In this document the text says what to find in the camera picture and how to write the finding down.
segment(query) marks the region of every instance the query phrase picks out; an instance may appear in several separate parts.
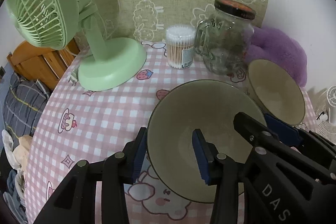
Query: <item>plaid blanket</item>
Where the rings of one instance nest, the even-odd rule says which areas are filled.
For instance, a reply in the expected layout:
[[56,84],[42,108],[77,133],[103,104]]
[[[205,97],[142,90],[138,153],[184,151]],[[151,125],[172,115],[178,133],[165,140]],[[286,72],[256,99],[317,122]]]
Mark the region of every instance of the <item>plaid blanket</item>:
[[3,104],[5,129],[13,138],[13,149],[19,145],[18,137],[33,136],[49,97],[50,90],[40,80],[27,81],[13,73]]

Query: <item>product label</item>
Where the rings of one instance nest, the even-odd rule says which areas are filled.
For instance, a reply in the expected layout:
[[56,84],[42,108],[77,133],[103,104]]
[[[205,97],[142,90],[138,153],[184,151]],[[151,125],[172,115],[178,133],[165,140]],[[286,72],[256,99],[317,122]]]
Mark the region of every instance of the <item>product label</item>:
[[194,47],[182,50],[182,68],[189,67],[194,58]]

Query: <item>blue gripper pad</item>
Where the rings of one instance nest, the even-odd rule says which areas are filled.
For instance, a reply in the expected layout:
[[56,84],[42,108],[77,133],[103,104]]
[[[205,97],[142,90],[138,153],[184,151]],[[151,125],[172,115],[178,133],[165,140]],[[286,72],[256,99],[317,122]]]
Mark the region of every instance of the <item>blue gripper pad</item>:
[[297,147],[301,144],[303,139],[300,137],[296,128],[271,115],[265,114],[264,117],[267,123],[267,127],[278,135],[279,141],[281,141],[283,144],[289,147]]
[[134,161],[133,161],[133,173],[132,173],[132,179],[133,183],[139,178],[143,160],[145,158],[146,154],[146,149],[147,149],[147,130],[142,136],[142,139],[140,141],[138,150],[135,154]]
[[197,160],[197,165],[199,172],[201,173],[201,178],[205,181],[207,185],[210,183],[210,175],[209,175],[209,170],[208,170],[208,160],[205,155],[205,151],[203,150],[203,147],[201,145],[201,140],[200,137],[203,138],[204,142],[205,139],[201,133],[201,136],[197,134],[197,130],[194,130],[193,132],[193,137],[192,137],[192,142],[193,142],[193,148]]

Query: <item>beige bowl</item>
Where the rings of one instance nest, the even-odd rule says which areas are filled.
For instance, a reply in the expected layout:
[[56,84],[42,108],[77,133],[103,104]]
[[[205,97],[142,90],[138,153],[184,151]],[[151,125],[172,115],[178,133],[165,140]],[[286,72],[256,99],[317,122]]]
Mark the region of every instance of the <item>beige bowl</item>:
[[245,163],[252,146],[234,130],[233,119],[240,111],[266,125],[253,100],[220,81],[196,80],[168,93],[152,113],[147,137],[152,166],[168,188],[188,200],[214,202],[216,186],[201,179],[192,133],[200,128],[219,152]]
[[295,126],[306,113],[305,100],[293,78],[277,64],[258,59],[248,68],[249,96],[266,113]]

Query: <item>pink checkered tablecloth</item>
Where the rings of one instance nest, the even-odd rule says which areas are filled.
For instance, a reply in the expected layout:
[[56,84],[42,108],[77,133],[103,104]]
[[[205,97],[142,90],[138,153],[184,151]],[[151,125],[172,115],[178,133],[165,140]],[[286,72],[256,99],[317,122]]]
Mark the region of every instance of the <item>pink checkered tablecloth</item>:
[[[92,92],[79,83],[72,86],[68,77],[80,62],[80,56],[60,80],[38,123],[28,159],[25,200],[29,223],[34,222],[76,162],[80,159],[97,162],[121,151],[135,138],[140,127],[147,127],[155,105],[169,90],[196,79],[223,80],[244,90],[243,70],[231,77],[214,75],[198,58],[190,68],[177,70],[167,64],[164,48],[156,48],[155,43],[144,47],[147,60],[141,71],[116,88]],[[307,92],[302,93],[306,117],[300,127],[316,132],[314,110]],[[98,184],[96,223],[101,223],[100,190]],[[125,193],[131,224],[209,223],[212,205],[193,203],[169,191],[147,159],[138,182],[125,185]],[[239,223],[244,217],[243,201],[241,195]]]

